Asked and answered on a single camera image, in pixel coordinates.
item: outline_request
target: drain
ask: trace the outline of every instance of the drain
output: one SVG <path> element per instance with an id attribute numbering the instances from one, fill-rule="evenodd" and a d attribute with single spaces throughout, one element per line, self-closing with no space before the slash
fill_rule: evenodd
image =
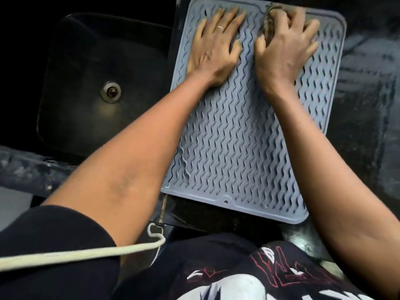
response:
<path id="1" fill-rule="evenodd" d="M 116 103 L 121 98 L 121 87 L 115 82 L 106 82 L 100 90 L 100 95 L 107 103 Z"/>

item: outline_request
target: gray silicone mat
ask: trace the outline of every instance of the gray silicone mat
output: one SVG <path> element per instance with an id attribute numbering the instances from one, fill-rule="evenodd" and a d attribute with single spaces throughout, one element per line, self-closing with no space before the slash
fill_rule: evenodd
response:
<path id="1" fill-rule="evenodd" d="M 247 18 L 237 37 L 239 64 L 220 88 L 209 91 L 191 114 L 161 191 L 265 218 L 296 224 L 308 211 L 289 162 L 273 109 L 257 85 L 253 44 L 270 2 L 192 0 L 183 29 L 171 90 L 185 79 L 198 22 L 220 7 L 238 4 Z M 346 33 L 344 18 L 307 9 L 321 22 L 320 46 L 296 80 L 304 107 L 326 133 Z"/>

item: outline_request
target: skin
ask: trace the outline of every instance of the skin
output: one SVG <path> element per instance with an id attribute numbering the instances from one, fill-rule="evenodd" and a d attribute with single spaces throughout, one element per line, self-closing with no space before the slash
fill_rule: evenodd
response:
<path id="1" fill-rule="evenodd" d="M 184 125 L 206 90 L 227 80 L 242 51 L 235 41 L 245 13 L 219 10 L 200 22 L 187 77 L 93 153 L 44 204 L 74 209 L 99 223 L 117 246 L 134 243 L 150 218 Z M 400 288 L 400 223 L 357 178 L 298 101 L 294 80 L 316 51 L 319 22 L 305 10 L 273 10 L 270 45 L 254 46 L 258 81 L 278 117 L 290 162 L 324 242 L 384 297 Z"/>

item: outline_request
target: sink basin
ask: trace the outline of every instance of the sink basin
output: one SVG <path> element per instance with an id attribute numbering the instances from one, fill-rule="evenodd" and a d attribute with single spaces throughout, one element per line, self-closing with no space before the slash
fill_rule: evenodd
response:
<path id="1" fill-rule="evenodd" d="M 171 29 L 102 14 L 63 18 L 50 47 L 38 136 L 87 157 L 166 94 Z"/>

